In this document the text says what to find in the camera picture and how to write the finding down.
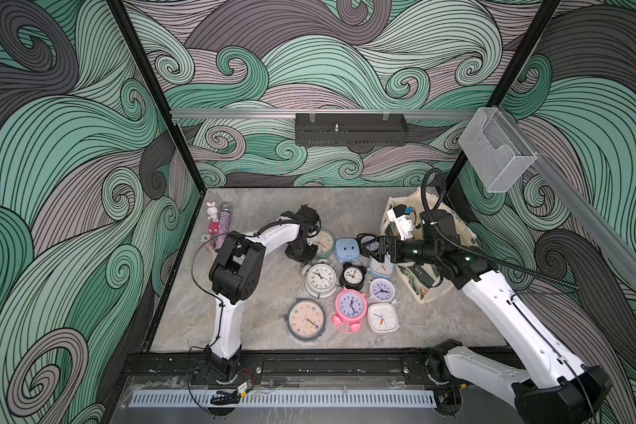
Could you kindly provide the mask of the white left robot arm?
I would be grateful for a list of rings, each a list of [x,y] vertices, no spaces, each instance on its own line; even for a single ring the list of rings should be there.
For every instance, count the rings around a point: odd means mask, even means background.
[[[285,217],[250,234],[227,234],[208,275],[217,312],[213,337],[204,349],[208,366],[221,378],[231,380],[238,373],[244,308],[260,282],[266,255],[288,245],[297,261],[307,263],[317,250],[308,239],[320,230],[319,220],[312,223]]]

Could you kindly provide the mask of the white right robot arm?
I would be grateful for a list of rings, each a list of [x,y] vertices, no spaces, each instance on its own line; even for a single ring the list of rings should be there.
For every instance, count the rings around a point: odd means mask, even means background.
[[[381,236],[372,256],[393,263],[436,267],[477,305],[500,331],[522,369],[456,346],[443,354],[448,375],[472,383],[512,406],[526,423],[584,423],[596,420],[612,381],[600,366],[589,366],[529,309],[478,247],[463,247],[444,236],[401,240]]]

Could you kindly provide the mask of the small black alarm clock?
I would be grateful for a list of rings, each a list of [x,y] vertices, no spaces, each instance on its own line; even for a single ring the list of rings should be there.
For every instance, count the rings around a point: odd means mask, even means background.
[[[380,256],[379,237],[371,233],[361,233],[356,237],[360,255],[366,258],[378,259]]]

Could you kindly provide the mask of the light blue square alarm clock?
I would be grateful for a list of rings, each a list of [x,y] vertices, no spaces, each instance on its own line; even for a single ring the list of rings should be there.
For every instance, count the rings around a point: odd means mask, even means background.
[[[386,255],[383,261],[378,261],[376,258],[371,258],[369,261],[369,275],[373,278],[385,278],[391,280],[395,274],[396,267],[391,262],[390,256]]]

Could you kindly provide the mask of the green round alarm clock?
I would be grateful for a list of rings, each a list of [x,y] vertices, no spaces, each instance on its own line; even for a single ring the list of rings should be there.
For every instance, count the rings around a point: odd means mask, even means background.
[[[311,238],[311,242],[317,246],[316,258],[318,259],[327,259],[334,252],[336,240],[334,235],[327,230],[319,231],[316,236]]]

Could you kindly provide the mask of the floral canvas tote bag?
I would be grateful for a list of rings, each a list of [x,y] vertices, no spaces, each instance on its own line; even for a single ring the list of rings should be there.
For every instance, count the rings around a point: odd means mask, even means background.
[[[386,203],[380,225],[380,234],[394,236],[397,240],[400,239],[399,230],[392,220],[390,220],[388,211],[399,205],[412,207],[416,212],[422,213],[422,195],[420,194],[420,188],[417,188],[407,197],[390,197]],[[439,209],[449,212],[453,216],[455,228],[459,235],[460,243],[463,246],[478,247],[477,236],[454,210],[444,202],[441,203]],[[397,264],[396,269],[397,276],[404,283],[404,286],[413,292],[413,295],[420,304],[439,300],[445,296],[445,294],[455,289],[451,281],[441,279],[433,265],[402,263]]]

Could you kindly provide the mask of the silver twin-bell alarm clock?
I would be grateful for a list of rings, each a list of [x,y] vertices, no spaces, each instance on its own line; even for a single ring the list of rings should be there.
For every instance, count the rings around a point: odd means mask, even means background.
[[[318,300],[329,298],[337,291],[337,273],[326,260],[306,265],[301,275],[308,294]]]

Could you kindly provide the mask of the white purple-face alarm clock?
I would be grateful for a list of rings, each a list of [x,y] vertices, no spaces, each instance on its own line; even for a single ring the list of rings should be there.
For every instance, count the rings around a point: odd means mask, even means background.
[[[395,302],[397,296],[397,290],[395,285],[386,278],[375,278],[369,284],[369,296],[367,302],[369,305],[377,303],[389,303]]]

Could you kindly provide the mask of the light blue square clock back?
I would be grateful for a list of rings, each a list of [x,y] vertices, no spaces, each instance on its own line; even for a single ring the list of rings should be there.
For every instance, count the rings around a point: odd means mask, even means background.
[[[338,238],[334,254],[341,263],[351,263],[360,259],[360,245],[355,238]]]

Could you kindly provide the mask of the black twin-bell alarm clock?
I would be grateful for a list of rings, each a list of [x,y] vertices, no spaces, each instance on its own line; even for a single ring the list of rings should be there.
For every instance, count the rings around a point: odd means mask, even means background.
[[[348,290],[361,292],[365,284],[367,270],[359,264],[345,263],[339,277],[339,283]]]

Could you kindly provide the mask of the pink twin-bell alarm clock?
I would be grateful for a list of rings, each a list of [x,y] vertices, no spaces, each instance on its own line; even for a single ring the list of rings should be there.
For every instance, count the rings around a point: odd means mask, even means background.
[[[358,334],[361,321],[367,316],[367,300],[364,293],[343,289],[335,299],[335,314],[332,325],[346,334]]]

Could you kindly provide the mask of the large round blue-rim clock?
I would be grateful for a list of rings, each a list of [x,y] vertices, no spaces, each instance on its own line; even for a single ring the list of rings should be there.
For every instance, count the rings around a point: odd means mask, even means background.
[[[326,327],[326,314],[315,300],[298,299],[284,316],[291,335],[299,341],[311,342],[323,335]]]

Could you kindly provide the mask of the purple patterned tube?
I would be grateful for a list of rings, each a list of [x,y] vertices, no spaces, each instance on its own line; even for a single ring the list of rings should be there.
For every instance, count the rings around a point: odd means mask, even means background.
[[[216,252],[218,252],[219,249],[224,244],[226,235],[229,232],[229,229],[231,226],[231,212],[232,212],[231,203],[225,202],[221,205],[221,208],[219,211],[219,227],[218,227],[218,232],[215,239]]]

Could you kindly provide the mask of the white rabbit figurine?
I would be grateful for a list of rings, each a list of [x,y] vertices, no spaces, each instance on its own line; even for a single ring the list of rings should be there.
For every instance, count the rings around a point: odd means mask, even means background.
[[[213,201],[206,203],[206,213],[208,216],[208,234],[215,235],[219,233],[219,209]]]

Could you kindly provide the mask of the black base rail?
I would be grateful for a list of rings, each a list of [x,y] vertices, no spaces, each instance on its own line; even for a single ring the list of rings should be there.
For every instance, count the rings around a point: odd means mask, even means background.
[[[125,361],[122,377],[181,377],[194,385],[254,380],[267,387],[292,377],[382,377],[424,387],[454,380],[436,348],[244,350],[236,372],[217,373],[199,349],[191,353],[137,353]]]

